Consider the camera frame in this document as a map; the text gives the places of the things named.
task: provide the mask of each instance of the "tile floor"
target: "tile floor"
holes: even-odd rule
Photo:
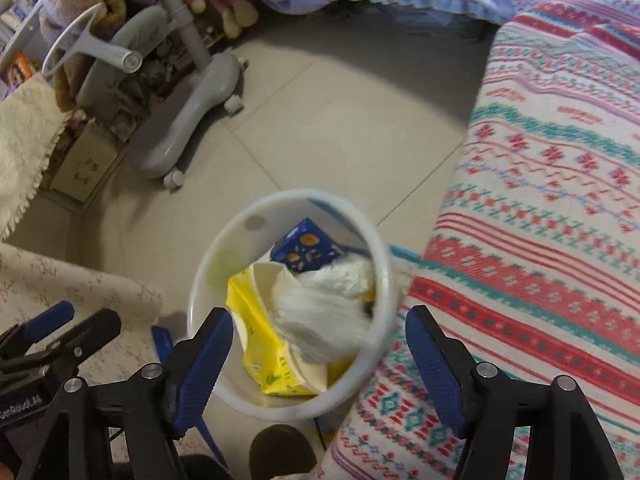
[[[367,18],[263,23],[237,47],[251,62],[244,111],[209,118],[178,192],[140,180],[125,161],[72,229],[81,263],[156,284],[167,313],[181,312],[200,257],[225,223],[293,187],[340,194],[386,240],[421,251],[489,45],[410,36]],[[234,477],[248,479],[248,445],[267,424],[213,398],[205,417]],[[221,418],[233,432],[216,430]]]
[[[48,198],[36,195],[6,242],[33,253],[66,260],[67,233],[72,216]]]

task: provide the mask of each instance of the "bookshelf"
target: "bookshelf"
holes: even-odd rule
[[[0,14],[7,11],[12,6],[11,0],[0,0]],[[10,40],[0,52],[0,75],[4,74],[7,67],[13,62],[16,54],[20,52],[34,33],[40,28],[40,9],[42,0],[37,1],[29,11],[27,17],[18,26]]]

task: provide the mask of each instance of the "striped fabric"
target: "striped fabric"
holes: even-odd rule
[[[463,155],[399,315],[478,360],[573,376],[640,479],[640,0],[541,0],[498,32]],[[528,431],[514,437],[522,478]],[[404,331],[304,478],[452,478]]]

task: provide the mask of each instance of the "shoe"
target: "shoe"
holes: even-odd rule
[[[287,424],[275,424],[262,430],[249,450],[252,480],[308,473],[316,462],[316,454],[305,436]]]

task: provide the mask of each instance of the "white trash can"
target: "white trash can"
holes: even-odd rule
[[[203,256],[191,287],[188,334],[193,337],[215,306],[225,306],[228,279],[263,256],[302,219],[311,218],[335,242],[370,254],[376,274],[376,303],[366,344],[345,374],[316,397],[265,396],[242,366],[238,331],[214,393],[240,413],[292,422],[322,415],[357,393],[389,348],[398,327],[399,296],[391,255],[375,225],[347,200],[312,189],[282,191],[233,218]]]

